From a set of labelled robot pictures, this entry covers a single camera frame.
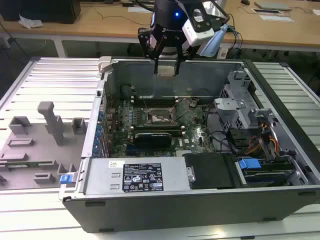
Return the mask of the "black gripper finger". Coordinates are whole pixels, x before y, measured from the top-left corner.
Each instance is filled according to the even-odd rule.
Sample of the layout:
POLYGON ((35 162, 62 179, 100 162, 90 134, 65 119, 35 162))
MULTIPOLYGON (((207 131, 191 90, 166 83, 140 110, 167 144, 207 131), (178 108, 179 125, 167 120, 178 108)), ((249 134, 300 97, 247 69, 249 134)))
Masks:
POLYGON ((139 28, 138 40, 145 58, 154 61, 154 74, 158 73, 159 58, 167 43, 165 33, 155 28, 139 28))
POLYGON ((175 38, 175 47, 177 57, 174 65, 174 74, 178 75, 180 73, 181 63, 191 58, 194 47, 192 47, 187 40, 183 40, 182 37, 175 38))

